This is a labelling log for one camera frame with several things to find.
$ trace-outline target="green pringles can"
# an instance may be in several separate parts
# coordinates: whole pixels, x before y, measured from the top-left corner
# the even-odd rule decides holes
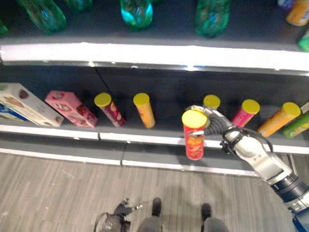
[[[286,126],[282,130],[282,133],[288,138],[293,138],[294,136],[300,134],[301,132],[304,132],[308,128],[309,128],[309,112],[306,112],[295,122]]]

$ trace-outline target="wood-pattern floor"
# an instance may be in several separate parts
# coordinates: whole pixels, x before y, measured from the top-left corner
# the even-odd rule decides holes
[[[296,157],[296,165],[308,183],[309,157]],[[144,204],[128,218],[131,231],[154,197],[163,202],[164,231],[199,232],[203,202],[232,232],[294,231],[289,211],[258,178],[0,154],[0,232],[90,232],[97,215],[124,197]]]

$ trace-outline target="yellow lid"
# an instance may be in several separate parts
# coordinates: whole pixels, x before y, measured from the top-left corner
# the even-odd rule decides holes
[[[298,105],[296,105],[293,102],[286,102],[285,104],[283,104],[282,109],[289,116],[297,117],[301,113],[300,108],[298,107]]]
[[[207,117],[202,112],[187,110],[183,113],[182,121],[185,126],[197,129],[206,124]]]
[[[246,111],[248,114],[257,114],[261,107],[260,107],[260,104],[255,101],[255,100],[252,100],[252,99],[247,99],[247,100],[244,100],[241,104],[241,108]]]
[[[112,101],[112,97],[108,93],[100,93],[95,97],[95,105],[98,107],[105,107]]]
[[[203,103],[204,106],[210,109],[217,109],[220,106],[221,101],[216,95],[210,94],[204,97]]]
[[[133,102],[135,105],[145,105],[150,101],[148,94],[146,93],[138,93],[134,96]]]

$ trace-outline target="person's foot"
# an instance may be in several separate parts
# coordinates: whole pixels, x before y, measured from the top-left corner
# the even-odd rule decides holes
[[[156,216],[156,217],[160,216],[161,208],[162,208],[161,199],[158,198],[158,197],[154,198],[154,200],[153,200],[153,210],[152,210],[151,215]]]
[[[211,206],[208,203],[204,203],[201,208],[201,215],[203,222],[211,217]]]

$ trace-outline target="white box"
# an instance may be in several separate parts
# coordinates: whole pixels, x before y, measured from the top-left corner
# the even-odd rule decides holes
[[[63,121],[63,116],[19,83],[0,83],[0,103],[37,125],[59,127]]]

